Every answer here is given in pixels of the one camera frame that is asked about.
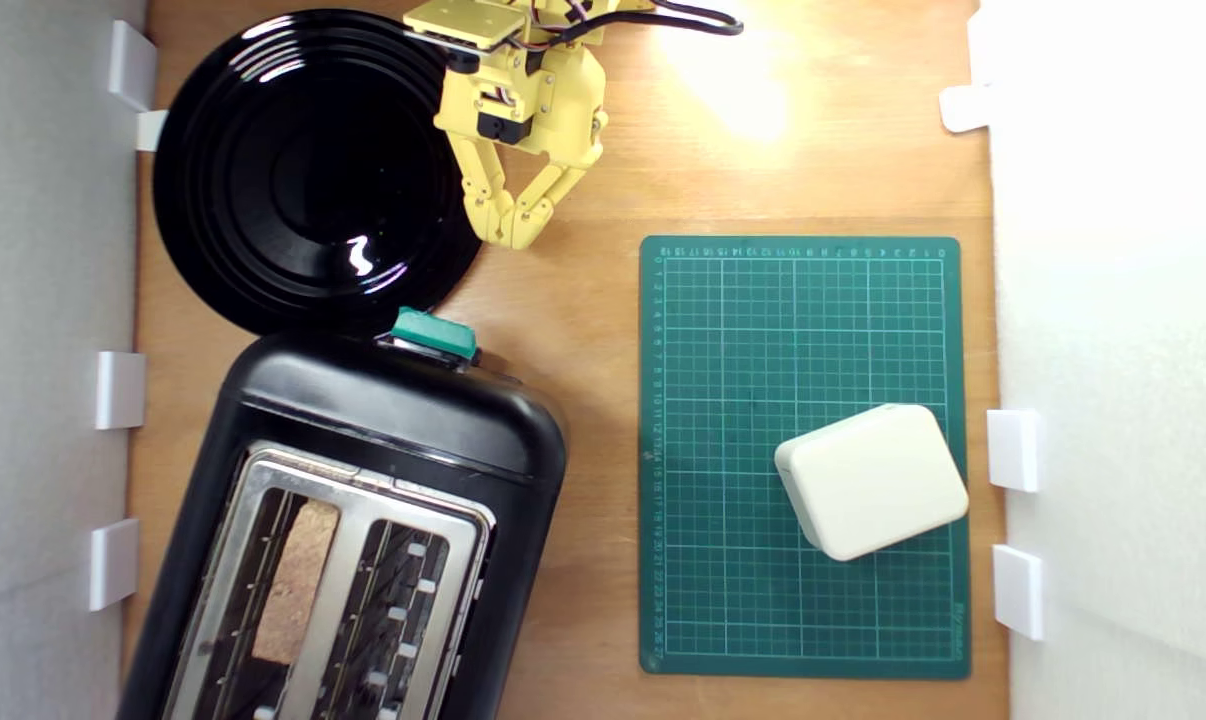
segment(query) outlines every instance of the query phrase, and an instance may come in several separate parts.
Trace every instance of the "cutting mat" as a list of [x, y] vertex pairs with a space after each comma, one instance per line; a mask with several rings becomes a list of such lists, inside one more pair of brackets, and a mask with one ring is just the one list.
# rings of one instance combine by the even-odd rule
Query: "cutting mat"
[[932, 409], [967, 476], [952, 238], [649, 238], [640, 662], [650, 673], [970, 673], [967, 519], [853, 562], [804, 542], [778, 443]]

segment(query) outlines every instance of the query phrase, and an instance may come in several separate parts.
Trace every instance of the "wooden table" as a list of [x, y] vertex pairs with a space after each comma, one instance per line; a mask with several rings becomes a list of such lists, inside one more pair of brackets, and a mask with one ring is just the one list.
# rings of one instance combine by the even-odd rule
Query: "wooden table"
[[[725, 6], [727, 0], [716, 0]], [[349, 5], [398, 14], [409, 2]], [[570, 473], [507, 685], [502, 716], [990, 720], [1007, 715], [987, 482], [996, 405], [991, 192], [983, 133], [947, 135], [937, 92], [967, 82], [974, 0], [737, 0], [737, 39], [609, 29], [611, 125], [597, 169], [529, 251], [487, 248], [443, 308], [475, 327], [574, 428]], [[287, 0], [152, 0], [159, 103], [219, 41], [295, 10]], [[515, 158], [515, 178], [533, 166]], [[197, 446], [224, 373], [252, 340], [204, 306], [160, 246], [141, 159], [137, 346], [150, 415], [131, 444], [141, 519], [136, 642]], [[638, 665], [638, 250], [654, 233], [927, 233], [964, 244], [974, 673], [961, 683], [650, 677]]]

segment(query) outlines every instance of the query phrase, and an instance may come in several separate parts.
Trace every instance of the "white bracket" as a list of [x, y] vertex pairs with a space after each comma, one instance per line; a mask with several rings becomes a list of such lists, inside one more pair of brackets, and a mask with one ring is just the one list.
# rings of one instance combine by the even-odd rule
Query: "white bracket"
[[993, 11], [979, 8], [968, 18], [972, 84], [947, 87], [941, 92], [941, 123], [948, 131], [972, 131], [990, 124], [997, 49]]
[[87, 609], [105, 610], [135, 593], [141, 560], [141, 523], [118, 521], [92, 531], [90, 587]]
[[136, 28], [115, 21], [110, 36], [109, 89], [121, 103], [136, 110], [136, 150], [154, 152], [168, 119], [166, 110], [154, 110], [156, 78], [159, 72], [159, 49]]
[[996, 544], [995, 617], [1032, 640], [1043, 639], [1043, 561]]
[[136, 28], [115, 21], [110, 36], [110, 92], [129, 109], [146, 113], [154, 106], [159, 49]]
[[96, 429], [145, 425], [145, 365], [140, 352], [96, 356]]
[[987, 411], [991, 484], [1038, 492], [1038, 414], [1034, 410]]

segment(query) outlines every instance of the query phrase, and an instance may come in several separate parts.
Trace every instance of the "toaster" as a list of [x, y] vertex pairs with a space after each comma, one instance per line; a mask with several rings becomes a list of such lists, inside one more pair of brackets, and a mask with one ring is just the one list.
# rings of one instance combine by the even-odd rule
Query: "toaster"
[[[449, 326], [411, 310], [405, 322]], [[398, 329], [381, 343], [279, 333], [242, 352], [197, 457], [121, 719], [494, 715], [566, 440], [548, 400], [466, 352]], [[275, 611], [291, 652], [263, 652], [302, 527], [318, 575], [292, 589], [310, 599], [299, 611]]]

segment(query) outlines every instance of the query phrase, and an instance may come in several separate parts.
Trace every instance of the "black plate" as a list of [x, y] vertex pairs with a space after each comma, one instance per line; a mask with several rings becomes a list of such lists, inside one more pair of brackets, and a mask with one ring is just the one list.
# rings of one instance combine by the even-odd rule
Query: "black plate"
[[172, 103], [154, 168], [163, 242], [250, 332], [388, 330], [474, 261], [447, 137], [443, 54], [403, 25], [308, 10], [219, 46]]

